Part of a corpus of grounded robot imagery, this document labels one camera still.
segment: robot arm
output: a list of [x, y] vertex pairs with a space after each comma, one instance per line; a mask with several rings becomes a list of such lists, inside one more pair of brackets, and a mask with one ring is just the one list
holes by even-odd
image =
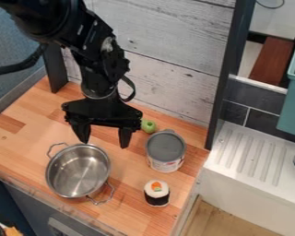
[[[0, 6], [26, 35], [40, 43], [56, 42], [71, 50], [82, 75], [84, 100], [64, 103], [65, 119], [81, 142], [88, 143], [92, 124], [119, 128], [121, 148], [140, 129], [142, 112], [126, 105], [136, 94], [124, 74], [129, 61], [110, 28], [83, 0], [0, 0]], [[134, 90], [127, 99], [118, 92], [122, 79]]]

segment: metal pot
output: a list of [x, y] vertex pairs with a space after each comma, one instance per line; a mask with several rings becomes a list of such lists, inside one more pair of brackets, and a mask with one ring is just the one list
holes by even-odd
[[[59, 145], [66, 147], [52, 157], [53, 147]], [[68, 146], [66, 143], [59, 143], [50, 146], [47, 156], [51, 160], [45, 177], [56, 194], [65, 198], [85, 196], [94, 205], [104, 204], [112, 199], [114, 188], [107, 182], [111, 162], [102, 149], [89, 144]], [[89, 196], [100, 193], [105, 184], [111, 188], [108, 199], [98, 202]]]

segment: white wooden wall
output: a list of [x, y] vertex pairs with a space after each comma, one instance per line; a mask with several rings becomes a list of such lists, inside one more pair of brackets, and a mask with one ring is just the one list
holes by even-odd
[[[135, 102], [208, 125], [235, 0], [86, 0], [128, 51]], [[78, 66], [65, 52], [69, 77]], [[121, 84], [122, 93], [128, 87]]]

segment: pot rim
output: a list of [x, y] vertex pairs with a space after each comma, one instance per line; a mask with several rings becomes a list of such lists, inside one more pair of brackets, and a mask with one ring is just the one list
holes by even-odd
[[[180, 157], [177, 157], [175, 159], [172, 159], [172, 160], [161, 160], [159, 159], [159, 157], [153, 157], [150, 152], [149, 152], [149, 149], [148, 149], [148, 142], [155, 136], [159, 136], [159, 135], [162, 135], [162, 134], [169, 134], [169, 135], [172, 135], [172, 136], [176, 136], [183, 144], [183, 150], [182, 150], [182, 155]], [[179, 159], [184, 159], [184, 155], [185, 155], [185, 152], [186, 152], [186, 143], [184, 141], [184, 139], [178, 135], [175, 131], [173, 131], [172, 129], [165, 129], [165, 130], [162, 130], [162, 131], [158, 131], [157, 133], [151, 135], [147, 142], [146, 142], [146, 152], [147, 152], [147, 156], [153, 160], [156, 160], [156, 161], [159, 161], [159, 162], [162, 162], [162, 163], [169, 163], [169, 162], [172, 162], [172, 161], [176, 161], [176, 160], [179, 160]]]
[[[86, 194], [82, 194], [82, 195], [76, 195], [76, 196], [70, 196], [70, 195], [62, 195], [59, 194], [56, 189], [53, 187], [53, 185], [50, 182], [49, 179], [49, 173], [50, 173], [50, 169], [52, 167], [52, 165], [54, 164], [55, 161], [57, 161], [58, 159], [61, 158], [61, 156], [66, 153], [67, 151], [70, 151], [71, 149], [74, 149], [76, 147], [88, 147], [88, 148], [95, 148], [97, 149], [99, 152], [101, 152], [101, 154], [104, 156], [104, 158], [107, 160], [107, 174], [106, 174], [106, 180], [104, 180], [104, 182], [102, 183], [102, 185], [98, 186], [97, 188], [93, 187], [91, 190], [89, 190]], [[58, 152], [56, 152], [54, 154], [54, 156], [51, 158], [51, 160], [48, 162], [48, 165], [46, 167], [46, 171], [45, 171], [45, 180], [49, 186], [49, 188], [57, 195], [60, 195], [61, 197], [64, 198], [79, 198], [79, 197], [83, 197], [83, 196], [87, 196], [87, 195], [91, 195], [91, 194], [96, 194], [97, 191], [99, 191], [100, 189], [102, 189], [103, 185], [108, 181], [108, 178], [111, 174], [111, 161], [107, 155], [107, 153], [100, 147], [97, 147], [93, 144], [74, 144], [71, 146], [67, 146], [64, 147], [63, 149], [59, 150]]]

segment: sushi roll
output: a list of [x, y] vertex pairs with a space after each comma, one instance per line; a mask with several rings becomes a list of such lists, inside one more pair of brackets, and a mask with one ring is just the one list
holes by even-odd
[[153, 207], [165, 207], [169, 204], [170, 188], [163, 181], [149, 181], [144, 187], [144, 194], [147, 202]]

